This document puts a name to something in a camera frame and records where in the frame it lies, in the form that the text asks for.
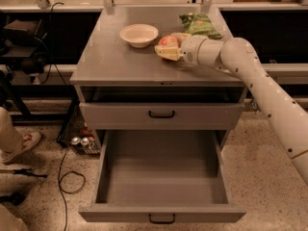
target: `closed drawer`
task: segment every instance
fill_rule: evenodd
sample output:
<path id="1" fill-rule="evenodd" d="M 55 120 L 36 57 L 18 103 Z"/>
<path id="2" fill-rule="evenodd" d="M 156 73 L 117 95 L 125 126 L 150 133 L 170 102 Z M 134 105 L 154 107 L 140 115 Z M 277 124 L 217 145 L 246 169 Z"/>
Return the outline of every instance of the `closed drawer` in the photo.
<path id="1" fill-rule="evenodd" d="M 212 131 L 114 130 L 105 134 L 86 221 L 235 222 Z"/>
<path id="2" fill-rule="evenodd" d="M 237 124 L 243 104 L 81 103 L 92 129 L 228 130 Z"/>

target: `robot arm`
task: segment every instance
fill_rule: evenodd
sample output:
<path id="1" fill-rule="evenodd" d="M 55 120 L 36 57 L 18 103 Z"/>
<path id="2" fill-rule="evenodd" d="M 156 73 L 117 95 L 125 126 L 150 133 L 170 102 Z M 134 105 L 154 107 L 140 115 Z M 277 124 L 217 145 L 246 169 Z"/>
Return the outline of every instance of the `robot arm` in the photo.
<path id="1" fill-rule="evenodd" d="M 245 83 L 308 185 L 308 114 L 266 73 L 253 46 L 243 38 L 223 42 L 192 36 L 182 42 L 181 56 Z"/>

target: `green bag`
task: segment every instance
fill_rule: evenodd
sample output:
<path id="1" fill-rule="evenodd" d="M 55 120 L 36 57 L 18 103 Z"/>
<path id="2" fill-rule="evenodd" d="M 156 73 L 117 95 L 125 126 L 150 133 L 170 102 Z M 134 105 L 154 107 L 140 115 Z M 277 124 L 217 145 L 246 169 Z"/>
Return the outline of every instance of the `green bag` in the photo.
<path id="1" fill-rule="evenodd" d="M 204 35 L 209 39 L 221 39 L 221 35 L 213 26 L 212 21 L 205 13 L 188 13 L 180 15 L 185 33 L 190 35 Z"/>

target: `bowl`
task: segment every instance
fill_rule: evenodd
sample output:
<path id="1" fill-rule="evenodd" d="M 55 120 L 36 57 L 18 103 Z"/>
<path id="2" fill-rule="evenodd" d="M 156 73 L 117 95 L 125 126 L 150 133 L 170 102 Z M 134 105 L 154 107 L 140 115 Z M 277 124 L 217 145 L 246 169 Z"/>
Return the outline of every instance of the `bowl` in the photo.
<path id="1" fill-rule="evenodd" d="M 122 29 L 121 38 L 135 48 L 144 48 L 157 36 L 157 28 L 146 24 L 133 24 Z"/>

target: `speckled floor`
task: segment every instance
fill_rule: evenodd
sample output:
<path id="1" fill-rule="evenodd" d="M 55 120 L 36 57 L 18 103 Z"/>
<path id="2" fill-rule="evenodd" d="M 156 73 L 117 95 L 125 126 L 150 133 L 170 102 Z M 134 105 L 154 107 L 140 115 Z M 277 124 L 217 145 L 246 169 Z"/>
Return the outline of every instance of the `speckled floor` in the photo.
<path id="1" fill-rule="evenodd" d="M 26 195 L 21 205 L 5 203 L 5 206 L 17 217 L 23 218 L 31 231 L 64 230 L 64 202 L 57 181 L 65 153 L 56 143 L 60 128 L 57 124 L 18 126 L 20 131 L 39 129 L 44 138 L 35 150 L 22 155 L 16 164 L 0 166 L 2 169 L 31 167 L 35 173 L 48 174 L 46 179 L 0 174 L 0 192 L 21 191 Z M 233 202 L 247 211 L 237 223 L 87 223 L 78 214 L 78 207 L 90 204 L 98 158 L 69 150 L 62 174 L 76 170 L 85 175 L 87 182 L 81 192 L 65 194 L 67 230 L 308 230 L 308 187 L 298 176 L 261 113 L 242 114 L 222 156 Z M 70 175 L 64 181 L 64 187 L 69 191 L 76 190 L 81 184 L 81 178 L 76 175 Z"/>

